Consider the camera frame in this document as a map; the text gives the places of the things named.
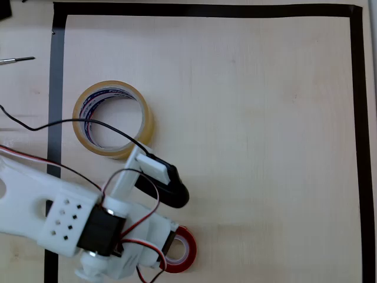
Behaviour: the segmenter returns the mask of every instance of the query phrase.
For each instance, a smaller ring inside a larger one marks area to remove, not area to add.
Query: packing tape
[[[141,108],[143,118],[141,126],[134,137],[143,144],[149,144],[154,131],[152,112],[145,102],[144,97],[131,85],[121,81],[102,81],[92,85],[78,98],[73,109],[74,119],[91,119],[95,109],[105,100],[111,98],[124,98],[136,100]],[[126,159],[134,144],[130,141],[123,147],[102,147],[92,135],[92,124],[88,122],[73,123],[73,129],[80,143],[91,152],[115,159]]]

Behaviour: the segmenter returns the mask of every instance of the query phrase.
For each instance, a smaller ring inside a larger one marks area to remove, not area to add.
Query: black electrical tape border
[[[347,17],[350,19],[353,108],[362,241],[362,282],[375,282],[375,221],[369,148],[362,7],[347,4],[198,5],[54,2],[52,25],[49,122],[62,119],[64,30],[68,15],[132,15],[155,17],[286,18]],[[61,126],[48,130],[49,159],[61,160]],[[60,177],[60,169],[48,167]],[[58,282],[58,256],[45,253],[45,282]]]

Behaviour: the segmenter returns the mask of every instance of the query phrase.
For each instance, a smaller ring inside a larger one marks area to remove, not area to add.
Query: screwdriver tip
[[[26,60],[34,60],[35,57],[22,57],[22,58],[16,58],[16,62],[18,61],[26,61]]]

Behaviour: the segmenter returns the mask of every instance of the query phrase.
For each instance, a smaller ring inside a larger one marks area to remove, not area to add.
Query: tape roll
[[[193,234],[191,234],[190,231],[184,226],[178,227],[174,239],[180,241],[183,244],[184,254],[179,259],[172,259],[166,256],[166,272],[181,273],[187,270],[195,261],[197,252],[196,242]]]
[[[91,119],[95,109],[111,98],[133,99],[140,105],[142,112],[141,126],[134,137],[143,144],[149,144],[154,131],[153,115],[144,97],[131,85],[121,81],[102,81],[86,89],[78,98],[73,109],[74,119]],[[131,141],[123,147],[102,147],[92,137],[92,125],[87,122],[73,123],[73,129],[80,143],[91,152],[111,157],[126,159],[133,147]]]

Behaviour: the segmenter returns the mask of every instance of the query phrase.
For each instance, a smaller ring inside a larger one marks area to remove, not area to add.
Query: red tape roll
[[[169,273],[181,273],[187,270],[195,261],[197,250],[196,242],[193,234],[184,226],[178,227],[174,239],[182,242],[185,247],[185,252],[180,259],[171,259],[166,256],[167,268],[165,271]]]

